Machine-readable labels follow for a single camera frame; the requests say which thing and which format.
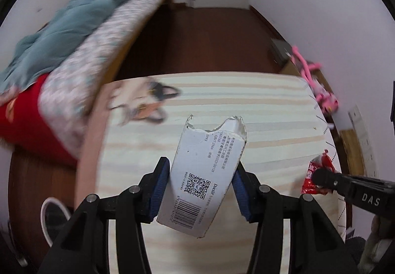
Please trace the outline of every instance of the barcode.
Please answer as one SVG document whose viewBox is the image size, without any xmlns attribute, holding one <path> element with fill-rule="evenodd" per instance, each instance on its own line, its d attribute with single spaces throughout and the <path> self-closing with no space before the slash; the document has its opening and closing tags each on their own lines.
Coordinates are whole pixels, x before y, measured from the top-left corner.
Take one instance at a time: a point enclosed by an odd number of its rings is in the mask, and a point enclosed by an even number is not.
<svg viewBox="0 0 395 274">
<path fill-rule="evenodd" d="M 186 200 L 179 198 L 173 216 L 173 222 L 188 228 L 192 228 L 195 225 L 200 209 L 201 208 L 198 205 L 191 204 Z"/>
</svg>

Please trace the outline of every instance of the wall socket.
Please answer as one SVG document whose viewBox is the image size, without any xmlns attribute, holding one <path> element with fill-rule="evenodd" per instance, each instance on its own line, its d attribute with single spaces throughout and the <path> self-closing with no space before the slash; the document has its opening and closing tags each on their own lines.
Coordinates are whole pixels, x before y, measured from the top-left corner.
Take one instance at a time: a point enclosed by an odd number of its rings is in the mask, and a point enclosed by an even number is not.
<svg viewBox="0 0 395 274">
<path fill-rule="evenodd" d="M 352 125 L 354 126 L 354 130 L 361 147 L 363 162 L 365 164 L 365 175 L 366 177 L 378 178 L 375 155 L 373 154 L 371 141 L 369 139 L 365 122 L 362 119 L 361 112 L 358 107 L 355 106 L 348 112 L 348 115 Z"/>
</svg>

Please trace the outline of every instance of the pink toy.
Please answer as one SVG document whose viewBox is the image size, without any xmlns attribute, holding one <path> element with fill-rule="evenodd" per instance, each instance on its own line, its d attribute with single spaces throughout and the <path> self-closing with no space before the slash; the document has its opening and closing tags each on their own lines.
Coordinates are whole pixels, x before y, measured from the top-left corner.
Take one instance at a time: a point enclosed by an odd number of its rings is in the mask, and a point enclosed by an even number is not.
<svg viewBox="0 0 395 274">
<path fill-rule="evenodd" d="M 308 63 L 302 55 L 299 53 L 299 50 L 296 46 L 292 47 L 291 61 L 296 65 L 296 58 L 302 64 L 302 69 L 300 71 L 301 76 L 307 81 L 313 94 L 321 108 L 321 111 L 325 115 L 330 115 L 333 112 L 336 112 L 339 104 L 336 99 L 336 96 L 333 93 L 330 93 L 325 90 L 322 84 L 320 84 L 316 79 L 311 77 L 311 70 L 317 70 L 321 68 L 320 63 Z"/>
</svg>

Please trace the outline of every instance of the teal blanket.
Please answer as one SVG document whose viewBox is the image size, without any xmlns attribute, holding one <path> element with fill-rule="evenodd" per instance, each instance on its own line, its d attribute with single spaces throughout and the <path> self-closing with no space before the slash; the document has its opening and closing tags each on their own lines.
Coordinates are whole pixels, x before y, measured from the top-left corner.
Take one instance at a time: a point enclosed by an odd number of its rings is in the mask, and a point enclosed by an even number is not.
<svg viewBox="0 0 395 274">
<path fill-rule="evenodd" d="M 17 43 L 11 63 L 0 73 L 0 94 L 11 86 L 24 91 L 54 70 L 125 1 L 70 0 L 46 27 Z"/>
</svg>

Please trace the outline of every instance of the metal screw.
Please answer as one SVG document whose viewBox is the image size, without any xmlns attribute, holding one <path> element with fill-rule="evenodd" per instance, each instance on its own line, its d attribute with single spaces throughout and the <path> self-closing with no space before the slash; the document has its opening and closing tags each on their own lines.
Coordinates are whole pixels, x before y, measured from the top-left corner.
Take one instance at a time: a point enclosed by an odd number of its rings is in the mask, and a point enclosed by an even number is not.
<svg viewBox="0 0 395 274">
<path fill-rule="evenodd" d="M 95 194 L 90 194 L 86 197 L 86 201 L 88 203 L 93 203 L 97 199 L 97 196 Z"/>
<path fill-rule="evenodd" d="M 130 187 L 129 187 L 129 191 L 130 191 L 132 194 L 137 194 L 140 190 L 141 190 L 141 188 L 140 188 L 140 186 L 138 186 L 138 185 L 133 185 L 133 186 L 130 186 Z"/>
<path fill-rule="evenodd" d="M 313 196 L 310 194 L 303 194 L 303 199 L 307 202 L 311 202 L 313 200 Z"/>
<path fill-rule="evenodd" d="M 259 186 L 259 191 L 260 192 L 269 192 L 270 191 L 270 187 L 268 185 L 260 185 Z"/>
</svg>

